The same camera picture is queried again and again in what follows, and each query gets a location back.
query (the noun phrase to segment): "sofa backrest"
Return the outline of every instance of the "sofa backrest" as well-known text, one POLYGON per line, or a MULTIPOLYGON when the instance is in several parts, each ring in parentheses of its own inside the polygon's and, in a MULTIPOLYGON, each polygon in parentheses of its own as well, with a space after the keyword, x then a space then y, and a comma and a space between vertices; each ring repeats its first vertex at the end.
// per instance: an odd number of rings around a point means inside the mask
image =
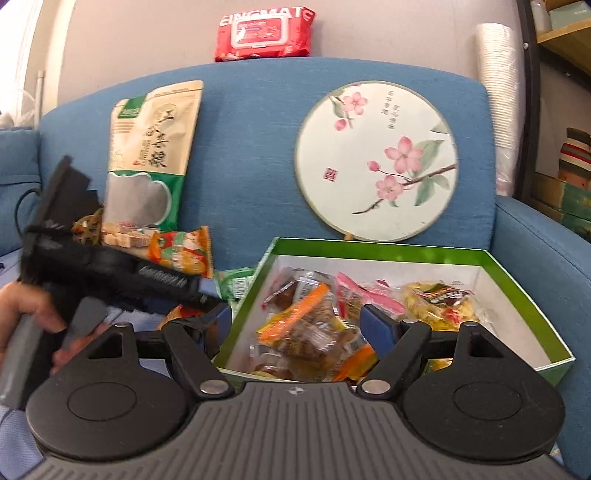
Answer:
POLYGON ((488 97, 474 81, 399 64, 312 57, 244 60, 173 70, 122 83, 41 120, 43 184, 63 155, 104 194, 111 109, 185 80, 204 81, 178 227, 207 225, 215 267, 255 264, 275 236, 342 238, 310 209, 294 175, 294 147, 308 111, 333 89, 386 80, 429 100, 459 153, 456 191, 441 217, 405 243, 488 249, 495 215, 495 150, 488 97))

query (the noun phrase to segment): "white wall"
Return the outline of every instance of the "white wall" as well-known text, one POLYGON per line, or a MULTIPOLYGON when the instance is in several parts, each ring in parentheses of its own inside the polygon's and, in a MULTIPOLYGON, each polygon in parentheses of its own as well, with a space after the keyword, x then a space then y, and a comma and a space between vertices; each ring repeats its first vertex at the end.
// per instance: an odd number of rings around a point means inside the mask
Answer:
MULTIPOLYGON (((314 55, 393 61, 469 77, 476 77, 476 24, 500 22, 519 30, 515 0, 307 0, 305 5, 317 13, 314 55)), ((263 7, 269 7, 265 0, 77 0, 59 103, 151 73, 209 63, 222 15, 263 7)))
POLYGON ((542 111, 537 170, 556 176, 566 128, 591 133, 591 92, 548 65, 542 64, 541 70, 542 111))

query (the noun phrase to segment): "open box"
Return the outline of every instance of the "open box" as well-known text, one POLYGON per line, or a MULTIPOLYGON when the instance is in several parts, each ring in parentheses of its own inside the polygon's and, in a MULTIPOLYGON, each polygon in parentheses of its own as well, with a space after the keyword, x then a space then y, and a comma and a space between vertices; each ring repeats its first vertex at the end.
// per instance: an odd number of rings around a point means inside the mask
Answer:
POLYGON ((234 384, 262 379, 241 372, 248 371, 251 342, 267 321, 262 302, 285 267, 331 275, 341 271, 357 283, 383 279, 391 286, 413 281, 461 284, 489 311, 497 337, 552 384, 560 381, 574 361, 544 313, 485 250, 277 238, 259 263, 215 359, 234 384))

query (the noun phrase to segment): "brand logo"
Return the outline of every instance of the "brand logo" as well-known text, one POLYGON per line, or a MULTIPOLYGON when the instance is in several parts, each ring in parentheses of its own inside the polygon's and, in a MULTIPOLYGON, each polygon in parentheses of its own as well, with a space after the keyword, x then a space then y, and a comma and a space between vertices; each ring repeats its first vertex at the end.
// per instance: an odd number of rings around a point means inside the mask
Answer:
POLYGON ((138 273, 143 277, 166 283, 166 285, 170 285, 171 287, 184 287, 187 284, 187 280, 185 278, 180 278, 176 275, 172 275, 170 273, 156 270, 155 268, 150 268, 147 266, 140 268, 138 273))
POLYGON ((288 392, 297 397, 298 395, 302 395, 305 390, 301 387, 291 387, 288 392))

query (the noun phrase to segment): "paper cup stack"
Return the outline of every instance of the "paper cup stack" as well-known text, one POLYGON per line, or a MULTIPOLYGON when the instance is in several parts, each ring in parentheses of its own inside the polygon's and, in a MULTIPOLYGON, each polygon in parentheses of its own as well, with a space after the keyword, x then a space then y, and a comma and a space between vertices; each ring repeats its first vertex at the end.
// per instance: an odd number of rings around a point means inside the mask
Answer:
POLYGON ((491 103, 497 146, 497 193, 511 194, 519 144, 518 59, 515 32, 496 23, 476 27, 479 80, 491 103))

